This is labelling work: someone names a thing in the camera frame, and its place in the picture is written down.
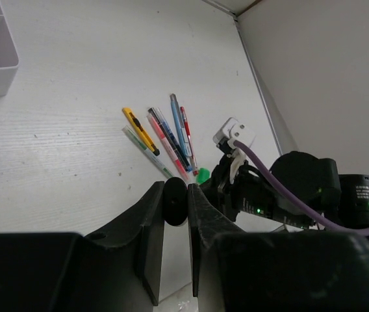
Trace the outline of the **black yellow highlighter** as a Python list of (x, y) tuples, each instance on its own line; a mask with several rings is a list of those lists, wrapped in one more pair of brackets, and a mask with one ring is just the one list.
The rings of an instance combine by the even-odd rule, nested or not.
[(188, 217), (187, 185), (179, 177), (169, 178), (164, 184), (162, 215), (171, 226), (182, 225)]

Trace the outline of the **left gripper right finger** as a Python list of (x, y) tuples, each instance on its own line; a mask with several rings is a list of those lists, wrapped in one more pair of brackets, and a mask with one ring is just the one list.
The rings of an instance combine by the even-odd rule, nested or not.
[(352, 233), (248, 233), (188, 188), (200, 311), (369, 311), (369, 242)]

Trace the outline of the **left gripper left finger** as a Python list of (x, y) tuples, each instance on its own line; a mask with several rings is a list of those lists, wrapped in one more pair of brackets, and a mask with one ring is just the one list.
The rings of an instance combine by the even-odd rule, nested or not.
[(0, 311), (152, 311), (164, 235), (156, 182), (88, 235), (0, 233)]

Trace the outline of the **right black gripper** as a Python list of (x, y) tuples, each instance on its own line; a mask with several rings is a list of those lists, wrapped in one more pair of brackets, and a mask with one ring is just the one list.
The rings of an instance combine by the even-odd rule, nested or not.
[(230, 182), (232, 160), (224, 155), (215, 166), (210, 178), (200, 184), (200, 188), (213, 207), (230, 221), (236, 221), (237, 215), (245, 207), (246, 194), (238, 179), (233, 184)]

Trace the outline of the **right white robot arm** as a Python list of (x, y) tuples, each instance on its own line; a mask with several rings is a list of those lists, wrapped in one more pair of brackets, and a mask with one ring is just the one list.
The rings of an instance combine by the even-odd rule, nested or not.
[[(301, 229), (316, 222), (284, 198), (256, 167), (244, 161), (230, 182), (231, 157), (225, 155), (200, 185), (212, 206), (231, 221), (245, 212)], [(333, 159), (291, 151), (270, 173), (304, 204), (345, 228), (369, 228), (369, 175), (339, 174)]]

